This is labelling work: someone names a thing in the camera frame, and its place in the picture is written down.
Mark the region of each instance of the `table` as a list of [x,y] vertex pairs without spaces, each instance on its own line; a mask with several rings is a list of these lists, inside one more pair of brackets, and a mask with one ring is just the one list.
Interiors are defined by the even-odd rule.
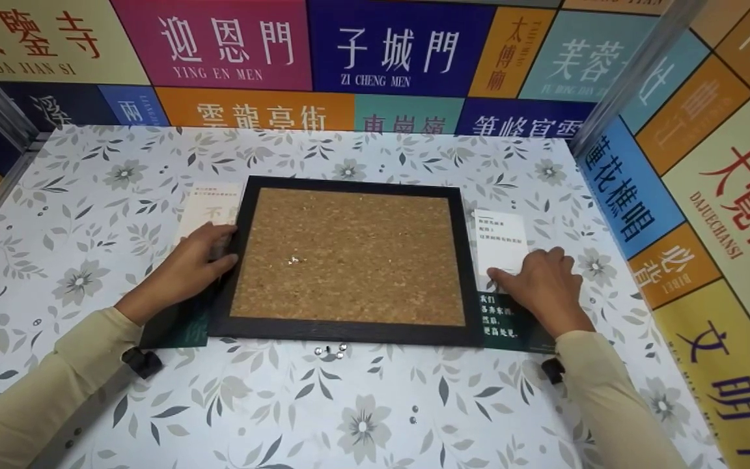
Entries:
[[[577,261],[581,303],[685,460],[724,466],[562,140],[57,130],[0,208],[0,393],[164,258],[193,181],[248,175],[456,186],[471,238],[474,208],[521,214],[533,248],[560,244]],[[321,360],[318,345],[211,338],[163,350],[164,370],[104,386],[36,466],[601,465],[565,388],[540,371],[545,356],[351,344]]]

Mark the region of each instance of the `hand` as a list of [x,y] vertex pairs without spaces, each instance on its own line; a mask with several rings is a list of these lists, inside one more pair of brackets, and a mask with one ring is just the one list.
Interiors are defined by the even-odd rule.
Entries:
[[526,256],[523,270],[516,276],[492,267],[488,276],[532,312],[556,339],[570,330],[595,332],[578,303],[583,277],[572,275],[574,263],[560,247],[549,252],[537,249]]
[[235,253],[208,262],[214,244],[235,231],[233,225],[208,222],[200,226],[183,238],[158,269],[123,296],[115,308],[138,326],[143,326],[162,309],[201,293],[236,265],[239,258]]

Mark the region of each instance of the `pink sign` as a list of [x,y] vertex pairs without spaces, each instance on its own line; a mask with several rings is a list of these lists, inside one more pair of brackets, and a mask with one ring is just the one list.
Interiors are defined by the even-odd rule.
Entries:
[[304,0],[113,0],[154,85],[311,90]]

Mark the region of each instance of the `beige long-sleeve shirt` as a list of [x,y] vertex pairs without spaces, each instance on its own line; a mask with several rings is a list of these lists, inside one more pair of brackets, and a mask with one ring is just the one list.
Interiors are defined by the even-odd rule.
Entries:
[[[66,420],[123,365],[141,328],[117,309],[95,311],[54,351],[0,395],[0,469],[29,466]],[[570,332],[557,340],[569,395],[598,443],[607,469],[687,467],[601,335]]]

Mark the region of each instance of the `white card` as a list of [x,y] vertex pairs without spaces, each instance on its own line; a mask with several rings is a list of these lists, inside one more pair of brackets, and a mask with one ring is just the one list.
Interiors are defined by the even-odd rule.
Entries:
[[244,187],[238,183],[195,183],[184,201],[184,214],[173,244],[211,221],[214,225],[236,223]]
[[523,217],[481,208],[474,210],[473,214],[476,217],[479,276],[487,276],[486,271],[491,267],[519,274],[523,269],[523,259],[529,254]]

